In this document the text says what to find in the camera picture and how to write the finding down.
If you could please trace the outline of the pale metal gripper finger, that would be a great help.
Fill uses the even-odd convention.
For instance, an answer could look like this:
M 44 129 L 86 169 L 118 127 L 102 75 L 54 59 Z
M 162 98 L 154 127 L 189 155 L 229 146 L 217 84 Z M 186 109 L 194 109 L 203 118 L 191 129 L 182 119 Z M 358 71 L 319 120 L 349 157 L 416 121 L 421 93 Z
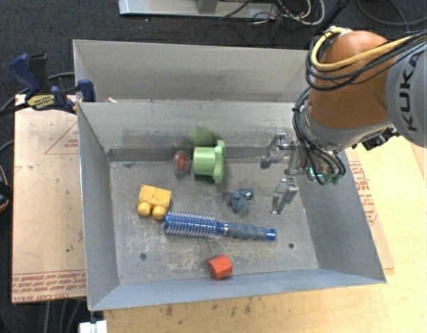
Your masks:
M 276 185 L 271 202 L 271 214 L 282 214 L 299 191 L 295 178 L 282 178 Z
M 287 142 L 286 133 L 276 133 L 267 147 L 266 153 L 260 158 L 260 167 L 268 169 L 272 164 L 282 161 L 292 151 L 292 144 Z

